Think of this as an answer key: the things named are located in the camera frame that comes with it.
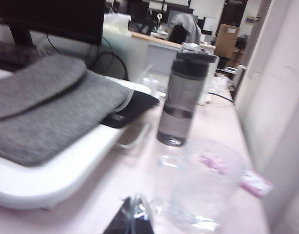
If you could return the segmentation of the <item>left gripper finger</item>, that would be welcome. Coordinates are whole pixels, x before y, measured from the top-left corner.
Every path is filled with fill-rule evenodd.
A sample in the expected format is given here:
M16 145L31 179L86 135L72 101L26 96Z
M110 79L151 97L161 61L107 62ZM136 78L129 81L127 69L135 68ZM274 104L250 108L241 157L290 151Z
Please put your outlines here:
M128 196L103 233L154 234L153 214L146 197Z

